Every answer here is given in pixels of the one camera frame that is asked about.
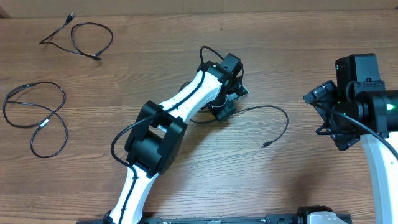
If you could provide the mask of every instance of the cable clip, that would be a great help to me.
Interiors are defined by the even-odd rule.
[[[40,125],[40,127],[43,128],[48,122],[49,122],[49,120],[46,119],[45,121],[43,121],[43,123]]]

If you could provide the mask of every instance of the black cable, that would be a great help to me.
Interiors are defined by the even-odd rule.
[[[122,212],[120,213],[120,218],[119,218],[119,224],[122,223],[122,219],[123,219],[124,211],[126,210],[127,202],[129,201],[130,195],[132,193],[132,190],[133,190],[133,188],[137,182],[137,178],[138,178],[137,171],[135,170],[135,168],[133,168],[133,166],[128,166],[128,167],[132,169],[132,172],[134,173],[134,177],[132,177],[132,184],[131,184],[129,193],[127,194],[126,199],[123,203]]]
[[[58,88],[61,90],[62,95],[63,95],[63,101],[62,101],[62,103],[57,107],[57,109],[51,110],[51,109],[48,108],[48,107],[45,107],[45,106],[42,106],[42,105],[38,105],[38,104],[35,104],[35,103],[26,103],[26,102],[18,102],[18,101],[8,101],[8,99],[11,98],[11,97],[13,97],[15,94],[17,94],[17,93],[19,93],[19,92],[21,92],[21,91],[23,91],[23,90],[26,90],[26,89],[28,89],[28,88],[30,88],[30,87],[39,85],[39,84],[52,84],[52,85],[55,85],[56,87],[58,87]],[[4,115],[4,119],[7,121],[7,123],[10,124],[10,125],[13,126],[13,127],[16,127],[16,128],[33,128],[33,127],[38,126],[37,129],[34,131],[34,133],[33,133],[33,135],[32,135],[32,138],[30,139],[30,150],[32,151],[32,153],[33,153],[35,156],[37,156],[37,157],[39,157],[39,158],[51,158],[51,157],[53,157],[53,156],[56,156],[58,153],[60,153],[60,152],[62,151],[62,149],[65,147],[65,145],[67,144],[67,140],[68,140],[68,129],[67,129],[67,125],[65,124],[65,122],[63,122],[63,119],[57,114],[57,111],[65,104],[65,101],[66,101],[66,100],[67,100],[67,96],[66,96],[64,90],[63,90],[59,85],[57,85],[57,84],[54,83],[54,82],[37,82],[37,83],[25,84],[25,85],[21,85],[21,86],[15,88],[15,89],[11,90],[11,91],[7,94],[6,99],[4,100],[4,103],[3,103],[3,105],[2,105],[2,113],[3,113],[3,115]],[[18,124],[13,124],[12,122],[10,122],[10,121],[8,120],[8,117],[7,117],[7,114],[6,114],[6,105],[7,105],[7,103],[19,104],[19,105],[27,105],[27,106],[37,106],[37,107],[39,107],[39,108],[46,109],[46,110],[50,111],[51,113],[50,113],[46,118],[44,118],[42,121],[40,121],[40,122],[38,122],[38,123],[35,123],[35,124],[30,124],[30,125],[18,125]],[[63,127],[65,128],[65,140],[64,140],[64,142],[63,142],[61,148],[60,148],[56,153],[54,153],[54,154],[52,154],[52,155],[49,155],[49,156],[41,156],[41,155],[37,154],[37,153],[35,152],[35,150],[33,149],[33,141],[34,141],[34,138],[36,137],[36,134],[47,124],[48,119],[50,119],[51,116],[53,116],[53,115],[55,115],[55,116],[58,117],[58,119],[61,121]]]
[[[186,83],[182,84],[182,86],[180,87],[178,92],[181,92],[181,90],[183,90],[185,87],[187,87],[187,85],[189,85],[189,83],[191,83],[191,81],[187,81]]]
[[[254,109],[258,109],[258,108],[275,108],[275,109],[278,109],[278,110],[280,110],[281,112],[283,112],[283,113],[285,114],[285,117],[286,117],[286,126],[285,126],[285,129],[284,129],[284,130],[282,131],[282,133],[281,133],[277,138],[275,138],[274,140],[265,142],[265,143],[262,145],[262,148],[265,148],[265,147],[271,145],[272,143],[278,141],[278,140],[285,134],[286,129],[287,129],[287,126],[289,125],[289,116],[287,115],[287,113],[286,113],[285,110],[283,110],[282,108],[280,108],[280,107],[278,107],[278,106],[274,106],[274,105],[262,105],[262,106],[253,106],[253,107],[250,107],[250,108],[245,108],[245,109],[236,111],[235,113],[233,113],[233,114],[231,115],[231,117],[234,116],[234,115],[237,116],[237,115],[239,115],[239,114],[241,114],[241,113],[243,113],[243,112],[245,112],[245,111],[250,111],[250,110],[254,110]],[[210,123],[212,123],[212,122],[215,122],[216,119],[211,119],[211,120],[209,120],[209,121],[194,121],[194,120],[191,119],[190,121],[193,122],[193,123],[195,123],[195,124],[210,124]]]
[[[338,112],[338,111],[331,110],[331,109],[329,109],[329,108],[327,108],[327,107],[324,107],[324,106],[322,106],[322,105],[319,105],[318,103],[311,102],[310,104],[311,104],[312,106],[314,106],[314,107],[323,109],[324,111],[326,111],[326,112],[328,112],[328,113],[331,113],[331,114],[334,114],[334,115],[339,116],[339,117],[341,117],[341,118],[344,118],[344,119],[346,119],[347,121],[349,121],[350,123],[353,123],[353,124],[355,124],[357,127],[361,128],[363,131],[366,131],[367,133],[373,135],[373,136],[374,136],[375,138],[377,138],[380,142],[382,142],[382,143],[388,148],[388,150],[391,151],[391,153],[396,157],[396,159],[398,159],[398,152],[397,152],[397,151],[396,151],[384,138],[382,138],[380,135],[378,135],[378,133],[374,132],[372,129],[370,129],[369,127],[365,126],[363,123],[361,123],[361,122],[359,122],[359,121],[357,121],[357,120],[355,120],[355,119],[353,119],[353,118],[350,118],[349,116],[344,115],[344,114],[342,114],[342,113],[340,113],[340,112]]]
[[[241,85],[242,85],[242,82],[243,82],[243,73],[244,73],[244,70],[243,70],[243,68],[242,68]]]
[[[65,23],[64,23],[59,29],[57,29],[55,32],[53,32],[52,34],[50,34],[50,35],[49,35],[48,37],[46,37],[44,40],[40,41],[39,44],[52,44],[52,45],[58,47],[59,49],[64,50],[64,51],[69,52],[69,53],[84,55],[84,56],[89,57],[89,58],[91,58],[91,59],[93,59],[93,60],[101,60],[101,58],[99,58],[98,56],[99,56],[100,54],[102,54],[102,52],[104,52],[104,51],[112,44],[112,41],[113,41],[113,33],[112,33],[111,29],[109,29],[109,28],[106,27],[105,25],[98,24],[98,23],[95,23],[95,22],[82,22],[82,23],[79,23],[79,24],[74,25],[74,26],[72,27],[71,31],[70,31],[70,37],[71,37],[71,39],[72,39],[73,46],[76,48],[77,51],[67,50],[67,49],[64,49],[63,47],[60,47],[59,45],[57,45],[57,44],[54,43],[54,42],[46,41],[48,38],[54,36],[57,32],[59,32],[60,30],[62,30],[70,21],[73,20],[74,17],[75,17],[75,14],[74,14],[74,13],[71,13],[71,14],[67,17]],[[103,28],[105,28],[107,31],[109,31],[109,33],[110,33],[111,36],[112,36],[111,41],[109,42],[109,44],[108,44],[104,49],[100,50],[99,52],[95,53],[94,55],[88,55],[88,54],[82,52],[82,51],[77,47],[77,44],[76,44],[76,42],[75,42],[75,38],[74,38],[74,36],[73,36],[73,31],[74,31],[74,29],[75,29],[76,27],[83,26],[83,25],[87,25],[87,24],[91,24],[91,25],[96,25],[96,26],[103,27]]]

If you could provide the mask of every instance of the coiled black cable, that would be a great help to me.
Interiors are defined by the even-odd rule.
[[[230,119],[232,116],[237,116],[237,115],[239,115],[239,114],[241,114],[241,113],[243,113],[243,112],[245,112],[245,111],[250,111],[250,110],[254,110],[254,109],[258,109],[258,108],[275,108],[275,109],[280,110],[281,112],[283,112],[283,114],[285,114],[285,117],[286,117],[286,125],[285,125],[284,130],[283,130],[283,131],[279,134],[279,136],[278,136],[277,138],[275,138],[274,140],[272,140],[272,141],[267,141],[267,142],[263,143],[261,147],[262,147],[262,148],[265,148],[265,147],[271,145],[272,143],[278,141],[278,140],[285,134],[285,132],[286,132],[286,130],[287,130],[287,126],[289,125],[289,116],[287,115],[287,113],[286,113],[285,110],[283,110],[282,108],[280,108],[280,107],[278,107],[278,106],[274,106],[274,105],[253,106],[253,107],[250,107],[250,108],[245,108],[245,109],[236,111],[236,112],[233,113],[228,119]],[[206,110],[206,111],[203,110],[203,111],[199,111],[199,112],[206,113],[206,112],[210,112],[210,111],[208,111],[208,110]],[[193,119],[190,119],[190,121],[193,122],[193,123],[195,123],[195,124],[210,124],[210,123],[215,122],[216,119],[211,119],[211,120],[209,120],[209,121],[195,121],[195,120],[193,120]]]
[[[75,17],[75,14],[74,14],[74,13],[71,13],[71,14],[67,17],[65,23],[64,23],[60,28],[58,28],[55,32],[53,32],[52,34],[50,34],[50,35],[49,35],[48,37],[46,37],[44,40],[40,41],[39,44],[52,44],[52,45],[58,47],[59,49],[64,50],[64,51],[69,52],[69,53],[84,55],[84,56],[89,57],[89,58],[91,58],[91,59],[93,59],[93,60],[101,60],[101,58],[99,58],[98,56],[99,56],[100,54],[102,54],[102,53],[112,44],[112,41],[113,41],[113,33],[112,33],[111,29],[109,29],[109,28],[106,27],[105,25],[98,24],[98,23],[95,23],[95,22],[82,22],[82,23],[79,23],[79,24],[74,25],[74,26],[72,27],[71,31],[70,31],[70,37],[71,37],[71,39],[72,39],[73,46],[75,46],[75,48],[76,48],[77,51],[64,49],[63,47],[60,47],[59,45],[57,45],[57,44],[54,43],[54,42],[46,41],[46,40],[49,39],[50,37],[54,36],[57,32],[59,32],[60,30],[62,30],[70,21],[72,21],[72,19],[73,19],[74,17]],[[96,25],[96,26],[103,27],[103,28],[105,28],[107,31],[109,31],[109,33],[110,33],[111,36],[112,36],[111,41],[109,42],[109,44],[108,44],[104,49],[100,50],[99,52],[95,53],[94,55],[88,55],[88,54],[82,52],[82,51],[77,47],[77,44],[76,44],[76,42],[75,42],[75,38],[74,38],[74,36],[73,36],[73,30],[74,30],[76,27],[83,26],[83,25],[87,25],[87,24],[91,24],[91,25]]]
[[[60,91],[62,92],[62,95],[63,95],[63,101],[62,101],[62,103],[57,107],[57,109],[51,110],[50,108],[48,108],[48,107],[46,107],[46,106],[38,105],[38,104],[36,104],[36,103],[26,103],[26,102],[18,102],[18,101],[8,101],[8,99],[10,99],[11,97],[13,97],[15,94],[17,94],[17,93],[19,93],[19,92],[21,92],[21,91],[23,91],[23,90],[26,90],[26,89],[28,89],[28,88],[30,88],[30,87],[39,85],[39,84],[52,84],[52,85],[55,85],[56,87],[58,87],[58,88],[60,89]],[[57,154],[59,154],[59,153],[62,151],[62,149],[65,147],[65,145],[67,144],[67,140],[68,140],[68,129],[67,129],[67,125],[65,124],[65,122],[63,122],[63,119],[57,114],[57,111],[65,104],[65,101],[66,101],[66,100],[67,100],[67,96],[66,96],[64,90],[63,90],[59,85],[57,85],[57,84],[54,83],[54,82],[37,82],[37,83],[25,84],[25,85],[21,85],[21,86],[15,88],[15,89],[11,90],[11,91],[7,94],[6,99],[4,100],[4,103],[3,103],[3,105],[2,105],[2,113],[3,113],[3,115],[4,115],[4,119],[7,121],[7,123],[10,124],[10,125],[13,126],[13,127],[16,127],[16,128],[33,128],[33,127],[38,126],[37,129],[34,131],[34,133],[33,133],[33,135],[32,135],[32,138],[30,139],[30,150],[32,151],[32,153],[33,153],[35,156],[37,156],[37,157],[39,157],[39,158],[51,158],[51,157],[54,157],[54,156],[56,156]],[[27,105],[27,106],[37,106],[37,107],[39,107],[39,108],[46,109],[46,110],[50,111],[51,113],[50,113],[46,118],[44,118],[42,121],[39,121],[38,123],[35,123],[35,124],[30,124],[30,125],[18,125],[18,124],[13,124],[12,122],[10,122],[10,121],[8,120],[8,117],[7,117],[7,114],[6,114],[6,106],[7,106],[8,103],[19,104],[19,105]],[[33,141],[34,141],[34,139],[35,139],[36,134],[47,124],[47,122],[49,121],[49,119],[50,119],[51,116],[53,116],[53,115],[55,115],[55,116],[58,117],[58,119],[61,121],[63,127],[65,128],[65,140],[64,140],[64,142],[63,142],[61,148],[60,148],[56,153],[54,153],[54,154],[52,154],[52,155],[49,155],[49,156],[41,156],[41,155],[39,155],[38,153],[35,152],[35,150],[34,150],[34,148],[33,148]]]

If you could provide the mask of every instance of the cable connector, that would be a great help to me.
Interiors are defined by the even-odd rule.
[[[262,149],[264,149],[265,147],[267,147],[267,146],[269,146],[269,145],[271,145],[272,143],[274,143],[274,141],[269,141],[269,142],[266,142],[266,143],[264,143],[263,145],[262,145]]]
[[[67,20],[66,20],[66,24],[68,24],[68,23],[70,23],[70,21],[72,21],[72,19],[75,17],[75,13],[73,12],[73,13],[71,13],[68,17],[67,17]]]
[[[43,123],[40,124],[40,127],[43,128],[48,122],[49,120],[46,119],[45,121],[43,121]]]

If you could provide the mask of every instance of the wooden table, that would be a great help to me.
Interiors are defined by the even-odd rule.
[[[397,11],[77,17],[53,38],[73,49],[72,25],[108,26],[114,42],[100,62],[38,45],[64,19],[0,19],[0,96],[25,83],[56,82],[67,94],[59,115],[69,130],[59,155],[39,159],[29,150],[34,130],[0,119],[1,223],[74,223],[112,209],[126,168],[111,157],[111,141],[146,101],[167,100],[193,78],[202,45],[242,59],[250,94],[238,108],[280,106],[289,114],[289,128],[261,149],[283,130],[280,111],[255,110],[222,124],[189,123],[176,160],[155,182],[144,211],[163,218],[246,217],[327,205],[352,214],[355,223],[374,223],[360,144],[340,152],[329,137],[317,136],[322,120],[302,96],[335,80],[336,59],[367,52],[377,55],[387,89],[398,88]],[[94,53],[109,34],[82,27],[76,41]],[[217,61],[209,52],[205,58]],[[55,108],[62,97],[56,88],[36,86],[19,100]],[[20,124],[46,115],[23,106],[7,112]],[[126,138],[116,149],[121,157]],[[63,139],[59,120],[52,118],[35,148],[51,154]]]

